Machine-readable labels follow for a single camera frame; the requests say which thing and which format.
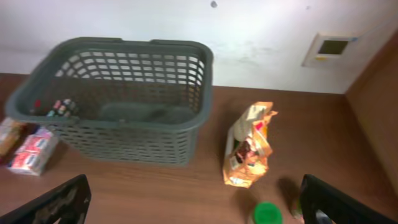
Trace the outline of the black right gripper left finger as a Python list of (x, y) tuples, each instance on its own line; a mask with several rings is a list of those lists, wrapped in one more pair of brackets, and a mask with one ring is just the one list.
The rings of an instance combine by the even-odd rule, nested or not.
[(80, 174), (1, 216), (1, 224), (83, 224), (91, 202), (85, 174)]

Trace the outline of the colourful tissue multipack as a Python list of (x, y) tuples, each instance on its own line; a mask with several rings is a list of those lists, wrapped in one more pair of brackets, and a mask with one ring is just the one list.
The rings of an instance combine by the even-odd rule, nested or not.
[(58, 138), (51, 131), (39, 127), (27, 136), (7, 168), (15, 174), (40, 176), (57, 144)]

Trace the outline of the orange snack bag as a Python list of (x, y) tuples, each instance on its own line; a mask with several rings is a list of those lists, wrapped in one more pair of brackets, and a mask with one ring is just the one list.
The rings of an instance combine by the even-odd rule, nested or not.
[(269, 170), (268, 126), (277, 114), (273, 105), (266, 101), (252, 104), (229, 128), (223, 163), (226, 185), (248, 189)]

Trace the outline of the green lid jar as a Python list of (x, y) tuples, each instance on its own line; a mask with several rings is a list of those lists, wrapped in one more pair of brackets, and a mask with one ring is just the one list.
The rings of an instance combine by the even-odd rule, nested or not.
[(273, 203), (260, 202), (249, 214), (247, 224), (283, 224), (282, 213)]
[(300, 197), (295, 197), (290, 204), (291, 215), (300, 222), (304, 222), (303, 212), (300, 203)]

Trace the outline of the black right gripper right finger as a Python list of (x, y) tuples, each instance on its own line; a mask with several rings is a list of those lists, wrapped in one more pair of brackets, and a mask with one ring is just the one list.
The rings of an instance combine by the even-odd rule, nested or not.
[(303, 177), (299, 202), (306, 224), (397, 224), (310, 174)]

